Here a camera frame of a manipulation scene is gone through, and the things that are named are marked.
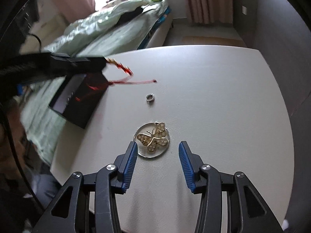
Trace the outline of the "black jewelry box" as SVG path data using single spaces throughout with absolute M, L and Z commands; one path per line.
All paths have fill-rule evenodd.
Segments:
M 109 81 L 101 72 L 67 76 L 48 106 L 68 122 L 85 129 L 108 86 Z

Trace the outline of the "gold butterfly brooch clear disc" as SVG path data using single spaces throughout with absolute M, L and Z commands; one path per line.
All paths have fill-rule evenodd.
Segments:
M 136 131 L 133 140 L 137 143 L 139 156 L 152 159 L 166 152 L 170 144 L 170 135 L 164 122 L 151 122 L 142 125 Z

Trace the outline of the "person's right knee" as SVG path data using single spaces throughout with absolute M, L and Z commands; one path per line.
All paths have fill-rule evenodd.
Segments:
M 48 174 L 32 177 L 32 190 L 44 209 L 50 204 L 61 188 L 60 183 Z

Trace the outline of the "light green duvet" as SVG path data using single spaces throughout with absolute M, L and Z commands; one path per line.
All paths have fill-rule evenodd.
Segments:
M 109 56 L 143 49 L 171 12 L 167 0 L 127 0 L 70 24 L 43 52 Z

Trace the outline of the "white square table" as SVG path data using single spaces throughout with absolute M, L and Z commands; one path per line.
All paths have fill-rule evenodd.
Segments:
M 178 156 L 186 141 L 220 172 L 242 171 L 279 222 L 294 176 L 287 108 L 258 50 L 230 46 L 167 46 L 114 55 L 128 66 L 129 85 L 110 86 L 86 129 L 64 126 L 51 172 L 64 183 L 94 173 L 124 153 L 144 124 L 164 122 L 169 148 L 138 157 L 130 188 L 117 196 L 128 232 L 194 232 L 200 196 L 187 188 Z

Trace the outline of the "bed with green sheet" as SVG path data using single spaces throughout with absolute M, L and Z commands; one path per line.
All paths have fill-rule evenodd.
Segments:
M 70 24 L 63 35 L 43 51 L 70 56 L 110 56 L 146 47 L 153 31 L 171 13 L 168 0 L 127 0 L 102 9 Z M 30 86 L 31 92 L 22 109 L 21 122 L 26 136 L 40 159 L 51 165 L 65 119 L 48 104 L 64 78 Z

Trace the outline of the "flat cardboard on floor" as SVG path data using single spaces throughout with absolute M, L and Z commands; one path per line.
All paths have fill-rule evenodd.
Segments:
M 182 43 L 186 45 L 222 45 L 246 47 L 246 44 L 242 40 L 221 37 L 185 36 L 182 38 Z

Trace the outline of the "white wall socket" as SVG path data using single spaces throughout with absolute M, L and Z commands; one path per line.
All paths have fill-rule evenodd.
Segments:
M 247 8 L 242 6 L 242 14 L 247 15 Z

